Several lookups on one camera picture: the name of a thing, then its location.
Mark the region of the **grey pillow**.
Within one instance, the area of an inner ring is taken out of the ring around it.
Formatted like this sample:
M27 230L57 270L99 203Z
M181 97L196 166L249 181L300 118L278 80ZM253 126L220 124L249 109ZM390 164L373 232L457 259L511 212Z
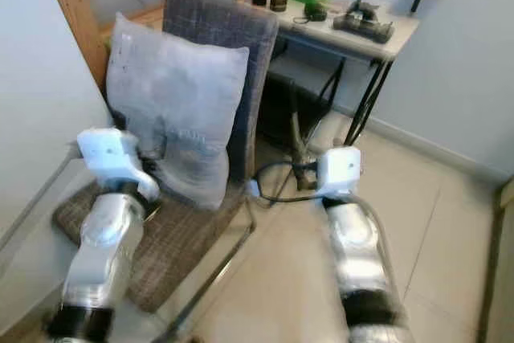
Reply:
M107 96L138 138L169 133L168 168L150 168L165 191L201 210L226 194L227 146L241 102L246 47L195 44L115 16Z

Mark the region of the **grey plaid chair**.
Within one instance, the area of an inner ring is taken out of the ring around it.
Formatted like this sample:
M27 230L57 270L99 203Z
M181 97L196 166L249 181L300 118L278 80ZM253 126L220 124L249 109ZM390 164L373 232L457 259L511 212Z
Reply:
M222 204L216 210L201 210L159 186L161 195L157 210L144 222L141 241L133 252L128 288L115 307L108 343L119 305L128 300L144 312L157 311L212 251L232 221L240 214L245 215L246 228L214 272L191 296L169 327L145 342L198 343L198 340L185 335L185 322L256 229L256 219L247 204L247 182L254 171L259 105L278 34L278 19L268 11L231 0L165 0L164 21L158 31L169 32L195 44L247 48L250 51L247 75L227 146L229 174ZM106 84L105 89L108 109L114 121L113 126L107 128L129 133L124 117L110 107ZM159 185L150 169L144 164L143 168ZM100 187L93 175L92 182L55 208L52 217L55 225L72 239L77 251L82 225L99 193Z

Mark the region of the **grey game controller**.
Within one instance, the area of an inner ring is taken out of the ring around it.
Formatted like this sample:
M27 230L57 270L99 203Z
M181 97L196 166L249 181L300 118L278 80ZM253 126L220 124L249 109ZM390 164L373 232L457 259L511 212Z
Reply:
M333 30L352 32L378 44L386 44L393 37L395 27L393 23L384 23L378 20L378 6L355 0L341 16L332 20Z

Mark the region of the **white desk with black legs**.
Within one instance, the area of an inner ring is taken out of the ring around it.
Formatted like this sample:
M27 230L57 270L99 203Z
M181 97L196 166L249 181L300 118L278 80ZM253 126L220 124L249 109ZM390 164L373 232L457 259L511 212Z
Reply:
M279 20L280 37L338 55L341 57L342 63L347 59L360 60L370 63L375 68L374 74L364 90L362 100L357 104L356 111L353 112L352 119L350 119L349 129L346 131L344 139L345 145L355 145L357 138L363 133L397 56L409 42L419 24L415 18L376 11L379 21L391 22L395 27L393 37L385 44L375 43L371 39L360 37L352 32L333 30L332 20L334 17L341 16L346 12L353 1L339 11L329 9L328 18L324 21L311 21L305 24L293 21L295 17L304 15L302 2L290 0L286 11L275 12Z

